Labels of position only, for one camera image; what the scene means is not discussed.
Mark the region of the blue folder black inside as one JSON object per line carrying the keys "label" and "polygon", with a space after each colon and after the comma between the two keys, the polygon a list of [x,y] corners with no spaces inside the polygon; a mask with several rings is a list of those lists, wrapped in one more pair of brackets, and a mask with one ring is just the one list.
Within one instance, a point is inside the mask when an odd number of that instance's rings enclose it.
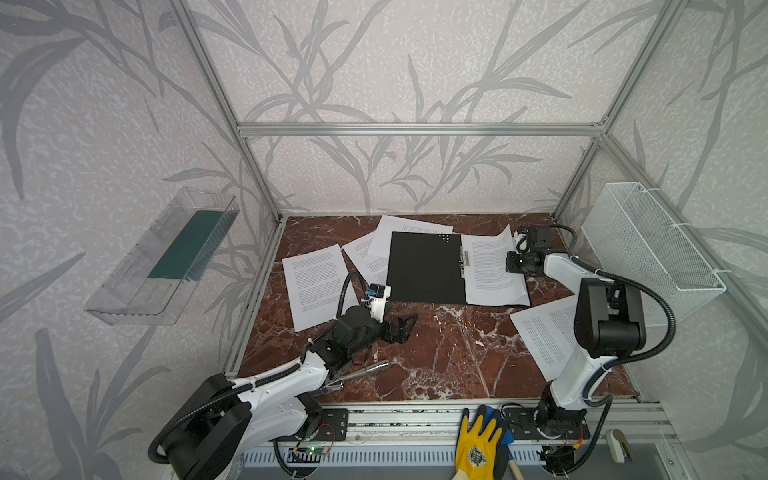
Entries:
{"label": "blue folder black inside", "polygon": [[394,232],[387,285],[393,301],[466,305],[461,236]]}

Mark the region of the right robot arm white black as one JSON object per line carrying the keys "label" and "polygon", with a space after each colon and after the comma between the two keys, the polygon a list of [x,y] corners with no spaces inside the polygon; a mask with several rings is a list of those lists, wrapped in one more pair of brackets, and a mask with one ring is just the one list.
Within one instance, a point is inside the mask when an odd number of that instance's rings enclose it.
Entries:
{"label": "right robot arm white black", "polygon": [[[512,234],[513,247],[506,254],[507,272],[548,276],[576,294],[572,330],[577,347],[563,372],[547,384],[532,414],[537,430],[547,438],[580,427],[590,407],[601,407],[607,413],[613,397],[593,396],[607,373],[660,354],[672,343],[677,327],[673,309],[660,294],[557,251],[553,229],[574,232],[561,224],[529,226]],[[642,350],[647,341],[644,295],[659,305],[667,322],[664,337],[648,351]]]}

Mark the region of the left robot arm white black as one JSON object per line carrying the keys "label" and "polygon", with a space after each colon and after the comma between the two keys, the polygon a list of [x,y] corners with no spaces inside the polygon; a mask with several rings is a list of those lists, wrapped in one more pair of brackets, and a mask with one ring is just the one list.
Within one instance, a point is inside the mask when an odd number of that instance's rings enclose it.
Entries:
{"label": "left robot arm white black", "polygon": [[221,479],[253,447],[315,434],[325,416],[316,401],[322,389],[376,342],[405,343],[416,321],[377,321],[366,307],[352,306],[295,360],[247,378],[209,377],[151,441],[149,459],[171,465],[180,479]]}

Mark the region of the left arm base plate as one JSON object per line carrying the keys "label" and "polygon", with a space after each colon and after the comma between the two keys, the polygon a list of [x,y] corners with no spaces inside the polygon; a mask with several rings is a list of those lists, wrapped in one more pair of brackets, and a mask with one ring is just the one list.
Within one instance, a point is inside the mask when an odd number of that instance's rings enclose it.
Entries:
{"label": "left arm base plate", "polygon": [[311,413],[298,436],[302,440],[312,441],[344,441],[349,425],[349,410],[346,408],[321,409]]}

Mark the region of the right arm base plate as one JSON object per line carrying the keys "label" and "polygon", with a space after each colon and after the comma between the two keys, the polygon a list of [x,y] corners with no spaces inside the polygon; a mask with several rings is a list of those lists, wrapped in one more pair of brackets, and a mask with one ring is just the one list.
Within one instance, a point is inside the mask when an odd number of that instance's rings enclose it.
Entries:
{"label": "right arm base plate", "polygon": [[586,411],[569,411],[558,407],[524,407],[504,404],[501,408],[510,433],[516,441],[576,442],[592,437],[586,423]]}

